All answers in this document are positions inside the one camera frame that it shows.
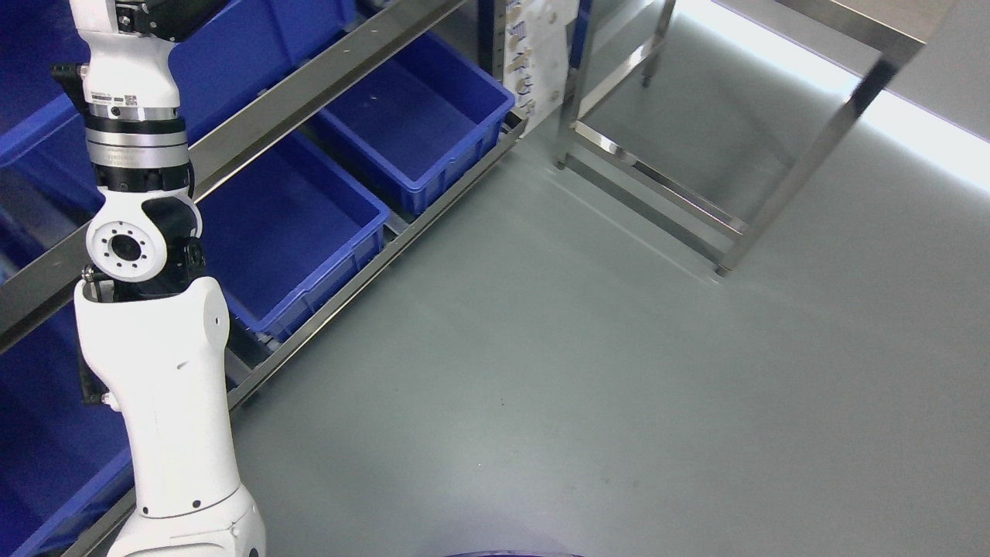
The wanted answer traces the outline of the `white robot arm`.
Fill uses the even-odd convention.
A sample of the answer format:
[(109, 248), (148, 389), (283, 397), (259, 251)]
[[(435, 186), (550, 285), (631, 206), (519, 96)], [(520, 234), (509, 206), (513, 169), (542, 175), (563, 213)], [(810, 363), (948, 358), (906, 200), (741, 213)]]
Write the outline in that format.
[(73, 292), (81, 355), (121, 413), (135, 509), (110, 556), (265, 556), (227, 408), (230, 315), (205, 269), (203, 219), (169, 58), (223, 1), (73, 1), (87, 63), (52, 75), (85, 124), (103, 204)]

